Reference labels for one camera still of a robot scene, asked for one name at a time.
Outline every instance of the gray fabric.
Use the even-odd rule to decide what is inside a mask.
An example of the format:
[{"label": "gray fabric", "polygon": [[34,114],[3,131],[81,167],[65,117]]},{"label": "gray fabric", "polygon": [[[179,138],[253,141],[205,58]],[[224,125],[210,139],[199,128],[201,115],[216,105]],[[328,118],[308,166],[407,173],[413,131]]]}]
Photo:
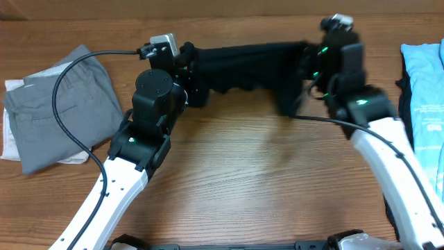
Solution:
[{"label": "gray fabric", "polygon": [[[80,46],[57,65],[89,53]],[[4,106],[22,160],[23,174],[31,174],[81,151],[57,125],[51,95],[58,76],[26,77],[25,85],[6,92]],[[95,58],[73,67],[60,83],[57,107],[65,126],[85,146],[114,135],[123,118],[108,73]]]}]

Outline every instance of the wooden table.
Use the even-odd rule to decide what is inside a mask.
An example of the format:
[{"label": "wooden table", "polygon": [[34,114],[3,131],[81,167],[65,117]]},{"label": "wooden table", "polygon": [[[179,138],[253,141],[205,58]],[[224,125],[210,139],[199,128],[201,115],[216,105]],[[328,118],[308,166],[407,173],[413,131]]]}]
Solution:
[{"label": "wooden table", "polygon": [[[174,32],[180,44],[200,48],[307,39],[319,42],[321,16],[230,19],[0,22],[0,93],[6,79],[46,69],[79,44],[91,51],[136,49]],[[440,15],[355,18],[366,43],[368,82],[395,105],[401,77],[400,45],[438,43]],[[149,63],[132,56],[101,56],[124,110],[135,79]],[[302,112],[325,116],[321,102]],[[95,153],[105,160],[109,142]],[[92,160],[56,165],[23,176],[18,162],[0,161],[0,249],[47,249],[64,231],[99,175]],[[380,188],[361,156],[331,124],[276,115],[265,90],[213,94],[188,109],[172,148],[147,188],[112,234],[152,244],[258,244],[322,240],[360,228],[394,239]]]}]

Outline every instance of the green light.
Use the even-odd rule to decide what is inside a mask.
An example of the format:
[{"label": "green light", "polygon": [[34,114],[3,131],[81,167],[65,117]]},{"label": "green light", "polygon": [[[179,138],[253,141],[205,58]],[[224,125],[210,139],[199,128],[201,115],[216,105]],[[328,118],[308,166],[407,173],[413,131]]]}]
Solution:
[{"label": "green light", "polygon": [[357,100],[356,103],[358,105],[364,105],[364,104],[368,103],[368,100]]}]

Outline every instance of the light blue cloth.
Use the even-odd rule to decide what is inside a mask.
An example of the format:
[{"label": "light blue cloth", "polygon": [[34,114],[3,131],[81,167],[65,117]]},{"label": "light blue cloth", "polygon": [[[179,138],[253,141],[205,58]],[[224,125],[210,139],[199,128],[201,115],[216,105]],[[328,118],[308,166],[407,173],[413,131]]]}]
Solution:
[{"label": "light blue cloth", "polygon": [[403,44],[401,52],[410,76],[415,155],[444,202],[444,40],[441,44]]}]

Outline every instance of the white cloth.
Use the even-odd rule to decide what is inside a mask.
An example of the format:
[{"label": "white cloth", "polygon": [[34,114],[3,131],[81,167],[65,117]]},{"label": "white cloth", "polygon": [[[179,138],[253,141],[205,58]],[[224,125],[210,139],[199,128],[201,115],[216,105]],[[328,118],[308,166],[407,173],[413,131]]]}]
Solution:
[{"label": "white cloth", "polygon": [[[43,76],[53,76],[60,74],[70,62],[65,63],[63,65],[52,67],[51,69],[44,70],[42,72],[38,72],[29,77],[43,77]],[[6,80],[5,86],[6,91],[15,90],[24,85],[23,80]],[[59,163],[64,164],[81,164],[84,163],[88,159],[88,154],[85,151],[81,151],[71,157],[68,157],[64,160],[59,161]],[[20,161],[19,152],[17,150],[17,145],[15,144],[14,135],[12,135],[10,124],[9,124],[9,116],[6,109],[3,109],[3,154],[0,156],[0,159],[4,160],[15,160]]]}]

